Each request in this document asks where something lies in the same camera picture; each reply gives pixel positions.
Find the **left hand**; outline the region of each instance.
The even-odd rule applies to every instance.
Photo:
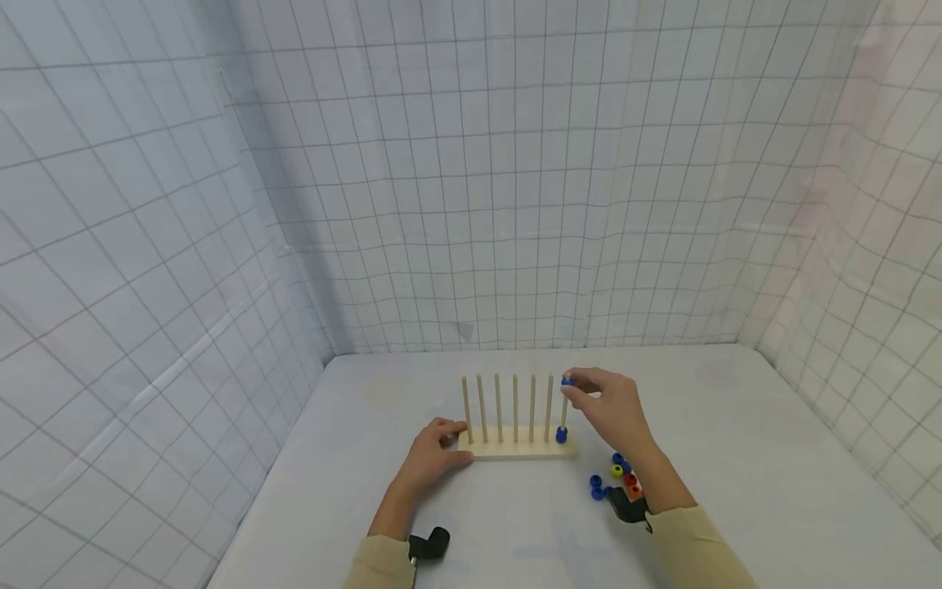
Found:
[[[390,491],[415,501],[446,472],[474,461],[474,454],[465,450],[446,450],[451,436],[468,427],[464,421],[436,417],[415,437],[409,455],[389,485]]]

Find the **forearm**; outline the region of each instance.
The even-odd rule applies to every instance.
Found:
[[[344,589],[409,589],[415,569],[409,562],[409,536],[414,493],[393,481],[386,489],[373,523],[360,543]]]
[[[753,588],[755,581],[654,439],[621,451],[644,487],[648,524],[676,589]]]
[[[404,541],[412,527],[416,498],[414,493],[401,489],[395,481],[386,489],[380,507],[373,516],[367,536],[387,536]]]

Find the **table surface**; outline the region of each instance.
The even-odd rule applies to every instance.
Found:
[[[487,392],[516,373],[528,392],[530,374],[545,387],[573,365],[637,380],[658,443],[760,586],[939,586],[942,556],[804,402],[758,353],[716,345],[335,358],[210,587],[339,587],[415,433],[463,416],[462,375]],[[444,526],[451,544],[416,587],[668,586],[643,524],[589,496],[611,450],[572,408],[569,423],[576,460],[477,463],[427,498],[414,533]]]

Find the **sleeve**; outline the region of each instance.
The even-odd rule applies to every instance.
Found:
[[[672,509],[647,520],[675,589],[757,587],[703,507]]]
[[[344,589],[412,589],[414,577],[407,543],[368,536],[357,548]]]

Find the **fabric wall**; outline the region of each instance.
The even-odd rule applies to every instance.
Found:
[[[869,22],[758,348],[942,548],[942,2]]]
[[[942,2],[232,6],[334,350],[757,346],[938,539]]]
[[[4,587],[202,587],[322,369],[198,5],[0,2]]]
[[[757,342],[872,4],[234,0],[235,100],[338,352]]]

